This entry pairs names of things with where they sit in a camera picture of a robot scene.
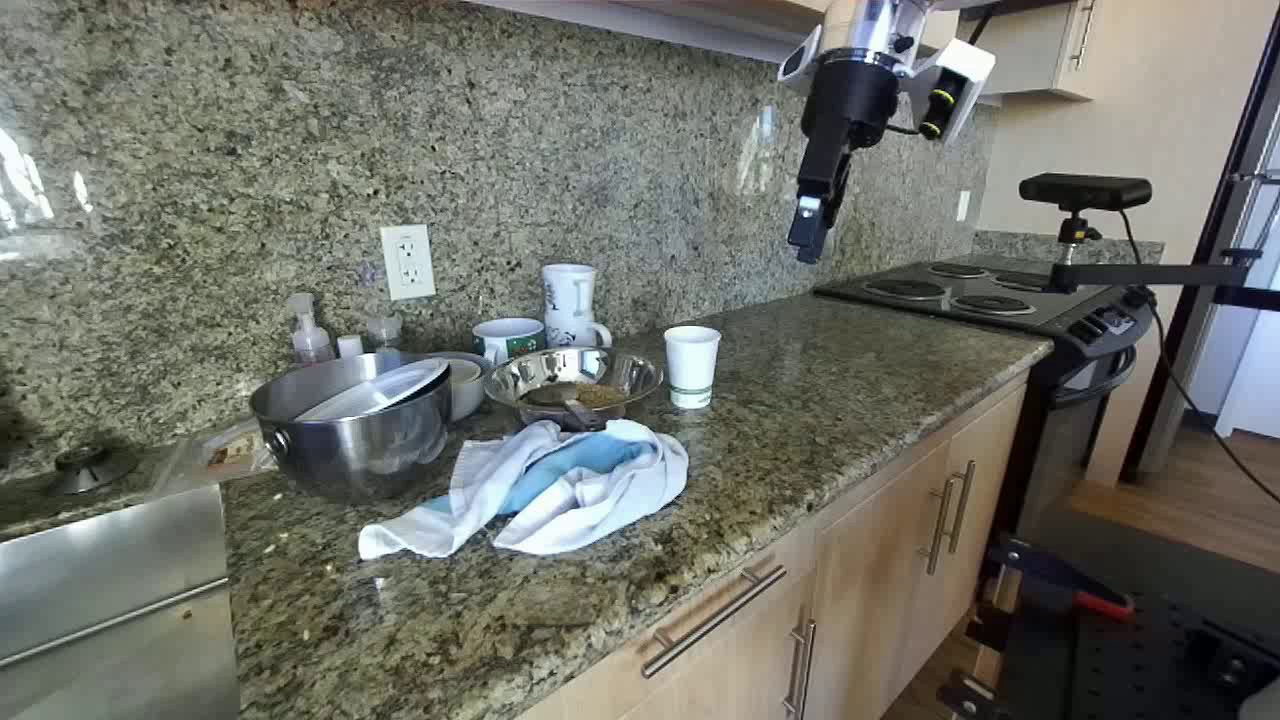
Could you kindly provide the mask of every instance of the soap dispenser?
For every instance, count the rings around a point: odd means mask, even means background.
[[[291,360],[301,365],[325,365],[332,360],[332,339],[328,328],[317,326],[317,297],[311,292],[291,292],[287,312],[296,316],[291,339]]]

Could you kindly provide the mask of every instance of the granite backsplash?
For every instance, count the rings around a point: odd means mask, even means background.
[[[825,263],[784,246],[802,86],[767,66],[457,0],[0,4],[0,455],[244,415],[296,290],[386,310],[379,223],[432,230],[407,348],[531,316],[534,269],[600,269],[617,333],[796,297],[971,232],[988,123],[858,151]]]
[[[971,232],[971,252],[979,258],[1017,258],[1030,263],[1055,263],[1064,246],[1055,237],[1027,237],[1027,232]],[[1142,263],[1165,258],[1160,242],[1134,242]],[[1077,246],[1077,263],[1130,263],[1130,250],[1124,242],[1089,242]]]

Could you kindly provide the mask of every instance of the cable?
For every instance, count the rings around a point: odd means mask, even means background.
[[[1124,242],[1129,242],[1130,263],[1142,263],[1142,252],[1140,252],[1134,242],[1130,242],[1130,223],[1129,223],[1129,211],[1124,211],[1124,210],[1119,210],[1119,220],[1124,220]],[[1156,365],[1165,370],[1165,376],[1166,376],[1166,383],[1174,388],[1174,398],[1178,398],[1197,415],[1207,415],[1207,414],[1193,400],[1186,383],[1172,373],[1172,365],[1166,365],[1166,358],[1165,358],[1165,348],[1166,348],[1166,328],[1165,328],[1160,310],[1151,310],[1151,319],[1156,319],[1156,338],[1160,338],[1160,344],[1156,344]],[[1226,461],[1238,468],[1238,477],[1244,477],[1250,490],[1261,490],[1271,504],[1280,504],[1280,492],[1269,490],[1269,486],[1237,455],[1237,450],[1232,450],[1224,436],[1216,436],[1216,433],[1207,433],[1207,436],[1216,441],[1216,450],[1226,454]]]
[[[985,17],[977,20],[977,29],[966,34],[966,44],[977,44],[977,39],[988,34],[991,17],[997,17],[997,0],[985,7]]]

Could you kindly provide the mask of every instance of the black stove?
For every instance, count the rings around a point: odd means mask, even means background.
[[[1156,316],[1149,290],[1052,292],[1049,269],[988,258],[905,263],[815,290],[815,297],[1030,333],[1055,344],[1027,373],[991,541],[1027,532],[1080,481],[1109,398],[1134,370],[1134,339]]]
[[[1151,326],[1149,290],[1052,292],[1049,269],[1007,262],[935,262],[850,278],[815,297],[1052,338],[1064,358],[1130,348]]]

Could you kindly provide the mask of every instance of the crumpled towel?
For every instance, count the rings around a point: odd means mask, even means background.
[[[491,516],[510,526],[497,548],[563,558],[673,504],[688,486],[688,454],[631,421],[603,433],[529,423],[507,441],[468,441],[449,496],[359,527],[359,561],[416,553],[452,558]]]

